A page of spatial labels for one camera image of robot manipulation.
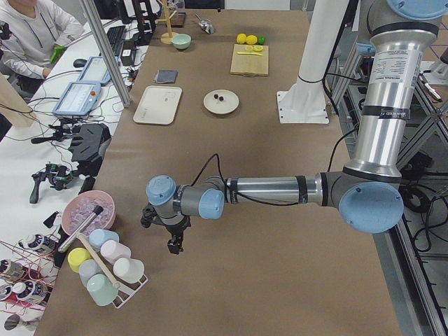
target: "pink bowl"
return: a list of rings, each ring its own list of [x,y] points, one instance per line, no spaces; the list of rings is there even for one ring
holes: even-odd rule
[[[90,190],[73,198],[65,207],[62,214],[62,229],[65,233],[71,235],[96,205],[102,206],[104,210],[84,229],[84,235],[90,235],[95,229],[111,228],[116,216],[112,197],[104,191]]]

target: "brown tabletop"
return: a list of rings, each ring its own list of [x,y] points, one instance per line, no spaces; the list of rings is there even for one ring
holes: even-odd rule
[[[225,205],[219,220],[192,218],[180,255],[171,255],[163,227],[143,229],[145,187],[158,174],[191,183],[219,153],[225,177],[313,176],[323,172],[339,120],[329,125],[281,125],[276,91],[298,74],[308,22],[298,11],[201,10],[216,33],[206,35],[188,12],[189,49],[148,50],[133,103],[122,114],[96,189],[112,195],[113,229],[147,283],[123,308],[98,307],[65,262],[36,336],[50,335],[399,335],[372,236],[315,204]],[[236,35],[260,34],[269,45],[269,76],[230,75]],[[138,125],[132,116],[158,69],[177,69],[183,94],[170,126]],[[235,92],[238,109],[218,117],[202,100],[215,89]],[[340,146],[333,162],[348,160]],[[204,177],[216,174],[212,162]]]

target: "white table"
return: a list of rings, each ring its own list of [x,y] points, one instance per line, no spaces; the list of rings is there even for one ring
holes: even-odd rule
[[[114,25],[121,25],[121,21],[110,24],[106,29]],[[133,27],[136,25],[135,22],[127,25],[127,39],[137,32],[133,30]],[[140,47],[137,50],[135,60],[137,66],[141,63],[147,48]],[[53,233],[55,228],[48,229],[44,226],[43,221],[54,211],[62,213],[65,206],[79,193],[83,184],[82,177],[75,178],[68,189],[61,191],[50,188],[49,182],[44,181],[40,185],[38,203],[29,203],[29,196],[34,187],[32,179],[33,173],[44,168],[48,162],[67,165],[70,169],[71,166],[73,169],[76,169],[77,166],[77,162],[71,162],[71,153],[66,149],[71,143],[70,139],[64,140],[63,142],[55,141],[54,145],[58,146],[56,148],[50,142],[31,144],[29,138],[41,137],[42,130],[46,131],[44,134],[45,137],[50,137],[54,131],[51,129],[47,130],[46,125],[53,124],[56,121],[51,111],[56,105],[57,100],[35,99],[60,97],[67,84],[77,80],[80,71],[66,74],[62,73],[80,70],[73,67],[74,60],[78,58],[88,59],[88,57],[98,54],[99,49],[92,35],[70,46],[51,71],[48,80],[37,91],[29,104],[33,109],[45,112],[36,113],[40,123],[34,122],[29,128],[12,127],[7,133],[7,137],[0,142],[0,185],[3,189],[3,192],[0,193],[2,218],[0,228],[3,232],[0,238],[1,241],[14,245],[27,235],[37,233],[49,235]],[[120,69],[122,73],[125,73],[125,67],[121,66]],[[92,118],[91,122],[94,122],[96,119],[97,122],[105,123],[113,135],[117,122],[120,119],[123,105],[112,82],[101,89],[101,94],[95,106],[99,106],[102,102],[104,103],[101,105],[101,108],[94,107],[90,113],[90,117]],[[60,224],[60,217],[57,218],[55,224]],[[0,245],[0,256],[1,259],[11,258],[15,260],[18,258],[17,255],[13,255],[9,248],[3,245]],[[39,311],[27,311],[23,319],[32,319],[41,314]],[[0,334],[6,333],[3,325],[9,315],[9,313],[0,312],[0,330],[3,330],[0,331]],[[32,334],[33,332],[25,328],[16,328],[8,332],[10,336]]]

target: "green bowl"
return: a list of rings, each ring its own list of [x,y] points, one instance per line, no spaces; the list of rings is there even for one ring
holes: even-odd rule
[[[176,49],[183,50],[190,46],[191,36],[187,34],[175,35],[173,36],[171,42],[173,43],[173,46],[176,47]]]

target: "white hoodie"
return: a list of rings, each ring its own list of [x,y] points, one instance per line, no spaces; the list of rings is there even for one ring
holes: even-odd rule
[[[0,0],[0,21],[7,22],[12,33],[2,41],[1,61],[17,74],[43,78],[43,69],[53,67],[50,57],[55,45],[64,46],[77,39],[83,27],[51,0],[38,0],[34,9],[36,17],[27,17],[7,0]]]

